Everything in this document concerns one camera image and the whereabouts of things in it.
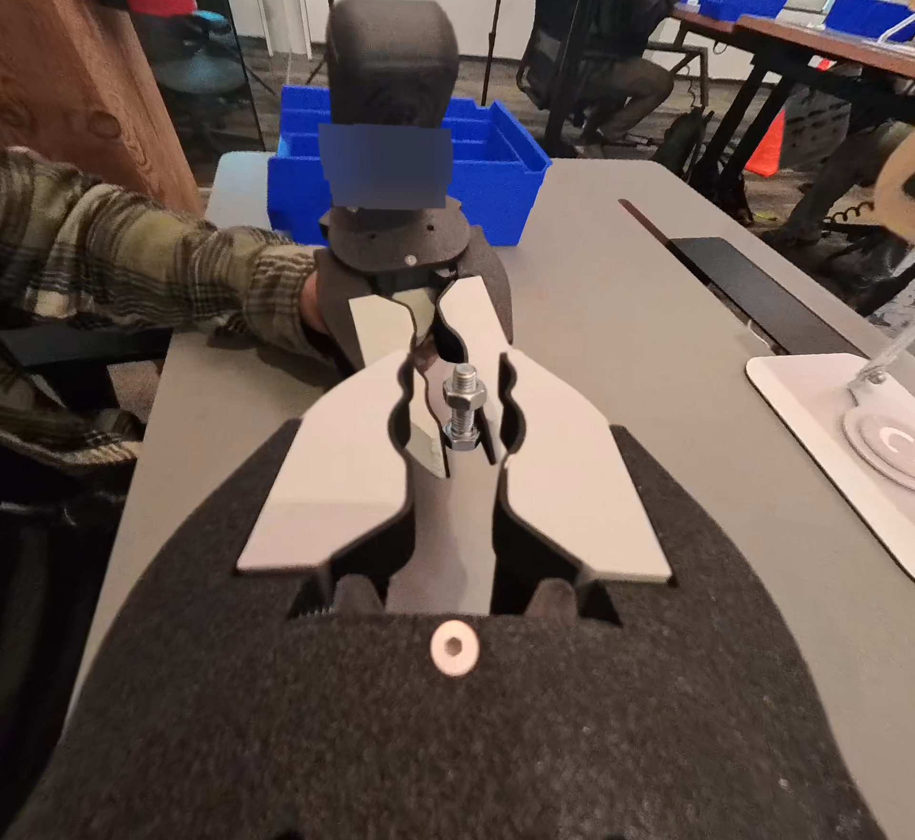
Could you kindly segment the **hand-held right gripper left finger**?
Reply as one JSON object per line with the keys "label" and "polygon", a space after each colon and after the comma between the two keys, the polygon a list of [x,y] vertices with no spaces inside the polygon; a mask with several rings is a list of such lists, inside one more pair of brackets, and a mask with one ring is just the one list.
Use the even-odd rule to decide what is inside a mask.
{"label": "hand-held right gripper left finger", "polygon": [[409,353],[392,351],[305,411],[238,572],[391,575],[406,564],[415,545],[413,394]]}

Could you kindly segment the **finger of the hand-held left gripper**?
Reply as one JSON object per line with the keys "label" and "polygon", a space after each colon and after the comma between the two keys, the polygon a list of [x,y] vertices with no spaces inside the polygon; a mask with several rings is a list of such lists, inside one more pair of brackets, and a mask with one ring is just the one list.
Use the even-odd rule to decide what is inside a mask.
{"label": "finger of the hand-held left gripper", "polygon": [[370,295],[349,300],[361,359],[370,365],[394,351],[409,351],[413,366],[413,397],[407,450],[413,459],[440,480],[448,477],[447,456],[436,413],[429,402],[427,371],[437,361],[433,324],[433,293]]}
{"label": "finger of the hand-held left gripper", "polygon": [[499,394],[499,368],[501,357],[509,354],[512,346],[484,281],[478,276],[455,280],[439,298],[437,314],[445,330],[453,333],[459,344],[460,358],[449,360],[472,364],[487,389],[483,418],[493,462],[499,465],[506,456],[506,447],[500,437],[504,408]]}

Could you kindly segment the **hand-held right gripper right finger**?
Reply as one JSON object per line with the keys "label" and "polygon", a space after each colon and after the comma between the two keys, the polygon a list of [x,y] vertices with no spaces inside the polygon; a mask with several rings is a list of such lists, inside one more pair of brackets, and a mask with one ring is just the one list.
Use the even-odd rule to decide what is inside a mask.
{"label": "hand-held right gripper right finger", "polygon": [[671,566],[609,421],[522,352],[499,361],[506,448],[493,515],[497,559],[527,583],[667,583]]}

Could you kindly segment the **silver hex nut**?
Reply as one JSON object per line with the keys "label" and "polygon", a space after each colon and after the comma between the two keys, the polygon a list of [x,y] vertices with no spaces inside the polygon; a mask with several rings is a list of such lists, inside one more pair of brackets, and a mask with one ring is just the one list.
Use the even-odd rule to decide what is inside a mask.
{"label": "silver hex nut", "polygon": [[454,385],[454,379],[449,378],[444,380],[443,395],[453,415],[474,415],[485,405],[487,389],[477,381],[474,388],[459,391]]}

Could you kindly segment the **silver hex bolt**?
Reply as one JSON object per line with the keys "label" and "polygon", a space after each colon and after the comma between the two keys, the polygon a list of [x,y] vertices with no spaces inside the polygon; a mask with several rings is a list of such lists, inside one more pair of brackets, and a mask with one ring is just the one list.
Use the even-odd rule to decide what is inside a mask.
{"label": "silver hex bolt", "polygon": [[[469,363],[456,364],[451,377],[447,379],[449,378],[454,379],[454,385],[459,391],[474,388],[477,381],[482,383],[476,367]],[[477,412],[479,410],[474,415],[453,415],[450,408],[449,411],[450,417],[444,427],[444,434],[449,447],[453,451],[475,449],[479,443],[477,423]]]}

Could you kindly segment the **person's left hand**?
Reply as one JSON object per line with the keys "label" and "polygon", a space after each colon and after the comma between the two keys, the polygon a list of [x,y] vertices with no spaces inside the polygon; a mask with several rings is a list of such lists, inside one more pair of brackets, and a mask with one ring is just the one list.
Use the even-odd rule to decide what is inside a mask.
{"label": "person's left hand", "polygon": [[328,338],[330,332],[319,308],[317,282],[318,273],[315,269],[305,278],[302,285],[298,300],[299,317],[303,327]]}

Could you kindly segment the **blue plastic bin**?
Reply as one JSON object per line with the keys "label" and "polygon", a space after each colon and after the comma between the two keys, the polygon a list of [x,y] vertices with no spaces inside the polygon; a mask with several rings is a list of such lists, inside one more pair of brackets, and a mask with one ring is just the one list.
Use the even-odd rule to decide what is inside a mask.
{"label": "blue plastic bin", "polygon": [[[277,150],[267,165],[266,207],[271,228],[296,243],[324,244],[319,219],[331,199],[319,163],[318,126],[329,120],[326,87],[283,86]],[[451,131],[454,149],[447,193],[490,244],[515,246],[552,161],[499,101],[481,106],[453,96],[443,126]]]}
{"label": "blue plastic bin", "polygon": [[834,0],[823,28],[868,40],[908,42],[914,37],[914,13],[894,1]]}
{"label": "blue plastic bin", "polygon": [[774,19],[788,0],[699,0],[699,15],[711,20],[735,23],[743,16]]}

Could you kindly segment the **black office chair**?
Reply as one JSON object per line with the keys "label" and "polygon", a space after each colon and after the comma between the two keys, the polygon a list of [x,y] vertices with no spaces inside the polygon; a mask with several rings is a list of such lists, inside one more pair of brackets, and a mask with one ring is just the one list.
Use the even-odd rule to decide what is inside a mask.
{"label": "black office chair", "polygon": [[[555,101],[555,83],[559,69],[559,56],[562,42],[551,36],[537,23],[533,23],[529,40],[520,59],[516,72],[516,86],[534,107],[542,113],[552,114]],[[564,120],[559,128],[555,142],[547,142],[546,136],[540,140],[541,146],[551,157],[561,159],[576,159],[578,149],[575,144],[564,138],[567,124],[576,126],[578,103],[574,96],[575,86],[572,84],[569,91],[571,96],[567,99]]]}

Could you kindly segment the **black mat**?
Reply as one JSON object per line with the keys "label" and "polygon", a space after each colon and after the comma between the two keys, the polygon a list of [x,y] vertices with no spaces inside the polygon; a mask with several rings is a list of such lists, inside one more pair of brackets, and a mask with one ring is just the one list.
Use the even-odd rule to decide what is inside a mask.
{"label": "black mat", "polygon": [[848,339],[726,240],[672,239],[668,249],[703,284],[712,285],[754,322],[783,354],[863,357]]}

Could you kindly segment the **black backpack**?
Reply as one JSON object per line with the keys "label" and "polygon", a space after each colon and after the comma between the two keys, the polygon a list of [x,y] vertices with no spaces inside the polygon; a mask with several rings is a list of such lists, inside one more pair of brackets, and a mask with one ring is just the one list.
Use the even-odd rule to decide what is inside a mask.
{"label": "black backpack", "polygon": [[676,116],[651,155],[651,162],[686,182],[703,151],[707,129],[714,116],[715,111],[700,106]]}

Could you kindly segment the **clear acrylic stand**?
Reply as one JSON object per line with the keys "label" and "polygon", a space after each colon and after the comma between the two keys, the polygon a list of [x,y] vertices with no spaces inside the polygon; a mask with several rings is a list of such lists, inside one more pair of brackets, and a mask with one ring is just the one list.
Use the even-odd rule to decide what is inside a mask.
{"label": "clear acrylic stand", "polygon": [[848,384],[852,408],[843,418],[853,450],[885,479],[914,491],[914,396],[891,373],[914,342],[914,320]]}

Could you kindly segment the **orange traffic cone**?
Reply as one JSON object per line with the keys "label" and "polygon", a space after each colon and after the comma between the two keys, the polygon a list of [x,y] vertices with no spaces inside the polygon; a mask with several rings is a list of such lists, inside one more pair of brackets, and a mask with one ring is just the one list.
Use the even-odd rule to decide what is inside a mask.
{"label": "orange traffic cone", "polygon": [[750,156],[745,170],[765,179],[778,173],[781,168],[784,134],[785,109],[782,109]]}

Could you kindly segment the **wooden pillar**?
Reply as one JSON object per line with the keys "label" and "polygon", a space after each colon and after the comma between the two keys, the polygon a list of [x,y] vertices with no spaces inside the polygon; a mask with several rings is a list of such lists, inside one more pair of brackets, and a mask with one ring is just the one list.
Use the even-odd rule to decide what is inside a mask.
{"label": "wooden pillar", "polygon": [[1,141],[203,214],[132,20],[96,0],[1,0]]}

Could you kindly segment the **wooden chair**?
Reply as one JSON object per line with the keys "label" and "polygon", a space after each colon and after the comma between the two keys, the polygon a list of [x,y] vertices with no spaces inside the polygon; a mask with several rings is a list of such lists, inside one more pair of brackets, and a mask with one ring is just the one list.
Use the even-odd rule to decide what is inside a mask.
{"label": "wooden chair", "polygon": [[914,133],[887,158],[875,183],[873,203],[880,225],[914,243]]}

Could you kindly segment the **dark wooden desk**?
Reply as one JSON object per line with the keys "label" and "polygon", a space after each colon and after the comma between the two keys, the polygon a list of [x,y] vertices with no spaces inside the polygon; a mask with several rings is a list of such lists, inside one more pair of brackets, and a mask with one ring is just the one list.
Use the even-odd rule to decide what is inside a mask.
{"label": "dark wooden desk", "polygon": [[796,87],[824,91],[844,102],[862,104],[872,114],[914,124],[912,96],[811,65],[818,56],[859,65],[864,75],[912,80],[911,46],[879,44],[790,20],[752,15],[735,22],[715,20],[687,5],[676,6],[673,17],[680,24],[679,35],[696,34],[751,55],[749,75],[705,144],[688,182],[718,207],[735,191],[751,155]]}

